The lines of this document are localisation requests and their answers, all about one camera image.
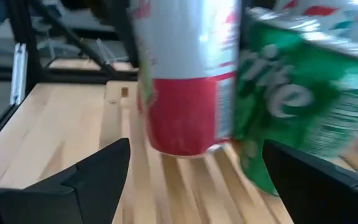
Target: wooden surface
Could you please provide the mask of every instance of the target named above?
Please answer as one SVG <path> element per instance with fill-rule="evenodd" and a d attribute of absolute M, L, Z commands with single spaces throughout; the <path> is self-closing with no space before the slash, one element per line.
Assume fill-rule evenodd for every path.
<path fill-rule="evenodd" d="M 132 157 L 113 223 L 292 223 L 279 198 L 255 188 L 238 148 L 199 159 L 164 156 L 146 141 L 136 83 L 38 84 L 0 133 L 0 187 L 23 188 L 129 137 Z M 358 153 L 337 164 L 358 170 Z"/>
<path fill-rule="evenodd" d="M 137 68 L 133 68 L 127 62 L 113 62 L 111 66 L 120 71 L 137 71 Z M 84 59 L 56 59 L 49 65 L 49 68 L 100 70 L 100 66 L 94 61 Z"/>

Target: green sprite can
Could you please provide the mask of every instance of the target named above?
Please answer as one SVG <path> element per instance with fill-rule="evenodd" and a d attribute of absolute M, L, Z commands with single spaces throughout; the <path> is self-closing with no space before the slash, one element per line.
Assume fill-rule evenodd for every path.
<path fill-rule="evenodd" d="M 276 18 L 251 27 L 252 56 L 240 68 L 236 93 L 242 100 L 236 103 L 249 110 L 242 170 L 277 196 L 262 159 L 266 139 L 330 160 L 358 134 L 358 44 L 321 32 L 291 32 L 287 25 Z"/>
<path fill-rule="evenodd" d="M 276 60 L 279 54 L 294 51 L 302 43 L 300 33 L 317 31 L 319 28 L 316 19 L 293 17 L 261 7 L 248 9 L 247 17 L 252 25 L 248 35 L 250 44 L 240 52 L 237 71 L 232 131 L 236 140 L 244 139 L 252 117 L 252 108 L 260 101 L 260 91 L 264 89 L 258 86 L 265 86 L 265 79 L 255 78 L 279 67 L 280 62 Z"/>

